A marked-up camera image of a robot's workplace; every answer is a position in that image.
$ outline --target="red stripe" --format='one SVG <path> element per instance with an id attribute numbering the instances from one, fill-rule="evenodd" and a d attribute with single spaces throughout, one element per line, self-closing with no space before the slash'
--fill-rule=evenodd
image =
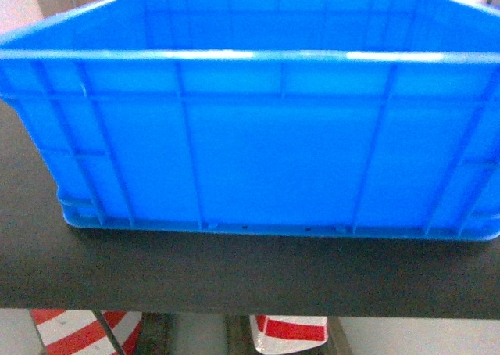
<path id="1" fill-rule="evenodd" d="M 135 346 L 138 344 L 139 332 L 141 331 L 141 322 L 137 324 L 134 331 L 129 335 L 125 343 L 122 345 L 122 349 L 126 355 L 133 355 L 135 352 Z"/>
<path id="2" fill-rule="evenodd" d="M 266 326 L 266 315 L 255 316 L 257 320 L 257 326 L 261 332 L 264 332 L 264 326 Z"/>
<path id="3" fill-rule="evenodd" d="M 109 327 L 113 329 L 120 321 L 122 321 L 122 318 L 124 318 L 126 314 L 127 312 L 115 312 L 108 310 L 103 314 L 103 316 L 106 321 L 108 321 Z"/>
<path id="4" fill-rule="evenodd" d="M 87 325 L 73 334 L 51 343 L 46 347 L 49 355 L 69 355 L 90 346 L 104 338 L 106 333 L 98 321 Z"/>
<path id="5" fill-rule="evenodd" d="M 46 321 L 58 317 L 63 314 L 66 310 L 31 310 L 31 317 L 36 325 L 43 324 Z"/>
<path id="6" fill-rule="evenodd" d="M 266 332 L 268 337 L 281 339 L 298 339 L 302 341 L 324 341 L 325 327 L 318 325 L 290 324 L 268 319 Z"/>

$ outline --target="red and white striped barrier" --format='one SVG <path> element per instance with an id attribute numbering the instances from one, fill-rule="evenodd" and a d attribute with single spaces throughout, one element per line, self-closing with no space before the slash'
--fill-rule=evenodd
<path id="1" fill-rule="evenodd" d="M 250 316 L 255 348 L 265 355 L 312 349 L 328 340 L 327 318 L 310 316 Z"/>
<path id="2" fill-rule="evenodd" d="M 31 310 L 48 355 L 116 355 L 115 348 L 89 310 Z M 132 355 L 141 330 L 140 312 L 105 311 L 123 353 Z"/>

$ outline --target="black tabletop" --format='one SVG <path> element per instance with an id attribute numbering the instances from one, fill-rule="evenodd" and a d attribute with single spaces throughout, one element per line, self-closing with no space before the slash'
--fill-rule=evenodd
<path id="1" fill-rule="evenodd" d="M 47 168 L 3 104 L 0 187 L 0 307 L 500 318 L 500 240 L 69 228 Z"/>

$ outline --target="plastic storage bin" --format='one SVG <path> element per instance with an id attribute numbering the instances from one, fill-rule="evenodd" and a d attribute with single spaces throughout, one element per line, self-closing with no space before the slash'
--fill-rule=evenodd
<path id="1" fill-rule="evenodd" d="M 79 227 L 500 232 L 500 17 L 450 0 L 105 0 L 8 34 Z"/>

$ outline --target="crate rim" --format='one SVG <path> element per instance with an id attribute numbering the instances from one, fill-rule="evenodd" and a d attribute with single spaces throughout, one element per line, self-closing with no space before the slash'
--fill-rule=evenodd
<path id="1" fill-rule="evenodd" d="M 252 61 L 252 62 L 344 62 L 344 63 L 444 63 L 444 64 L 500 64 L 500 53 L 494 52 L 370 52 L 348 50 L 61 50 L 61 49 L 8 49 L 2 45 L 23 38 L 117 0 L 98 0 L 76 9 L 50 16 L 27 27 L 0 35 L 0 60 L 58 60 L 58 61 Z M 483 6 L 468 5 L 478 12 L 500 17 L 500 11 Z"/>

